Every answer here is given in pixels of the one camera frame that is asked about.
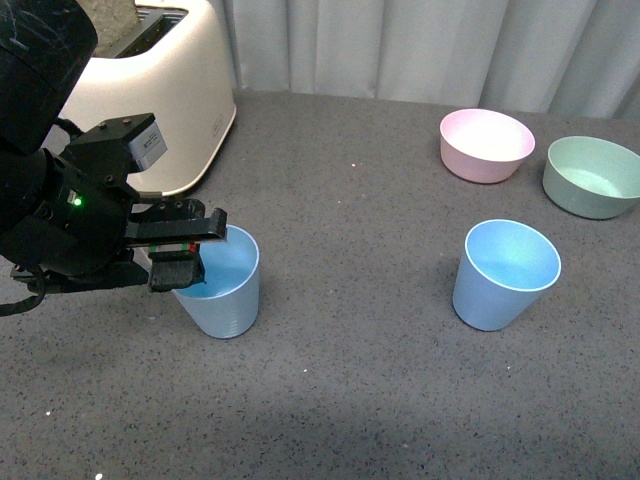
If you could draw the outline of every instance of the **black cable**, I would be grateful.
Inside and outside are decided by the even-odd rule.
[[[44,295],[47,293],[47,284],[45,282],[44,272],[39,265],[36,265],[33,268],[27,268],[26,270],[29,273],[32,273],[36,279],[37,295],[25,298],[19,302],[0,305],[0,317],[8,317],[9,315],[15,315],[17,313],[28,312],[40,305],[42,299],[44,299]]]
[[[71,120],[68,120],[66,118],[58,117],[53,121],[53,124],[60,127],[62,130],[68,133],[69,136],[71,137],[71,140],[75,140],[80,135],[84,134],[84,132],[80,127],[78,127],[75,123],[73,123]]]

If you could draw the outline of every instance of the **green bowl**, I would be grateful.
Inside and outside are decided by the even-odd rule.
[[[542,185],[574,215],[613,218],[640,200],[640,156],[599,138],[564,137],[549,147]]]

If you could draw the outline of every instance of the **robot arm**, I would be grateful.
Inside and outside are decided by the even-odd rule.
[[[226,213],[198,200],[159,200],[133,213],[127,175],[160,135],[153,114],[73,129],[59,155],[40,148],[97,44],[74,0],[0,3],[0,254],[37,295],[0,306],[34,308],[46,293],[148,283],[154,291],[204,280],[199,243],[224,239]],[[133,248],[152,246],[151,273]]]

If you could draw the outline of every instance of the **white curtain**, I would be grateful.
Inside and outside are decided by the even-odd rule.
[[[234,85],[640,119],[640,0],[210,0]]]

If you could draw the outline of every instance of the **blue cup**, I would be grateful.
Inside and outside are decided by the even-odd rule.
[[[560,276],[558,251],[540,232],[512,220],[487,220],[467,234],[453,308],[478,330],[511,323]]]
[[[200,257],[205,281],[173,293],[207,335],[237,337],[258,315],[258,244],[245,230],[227,225],[226,240],[201,244]]]

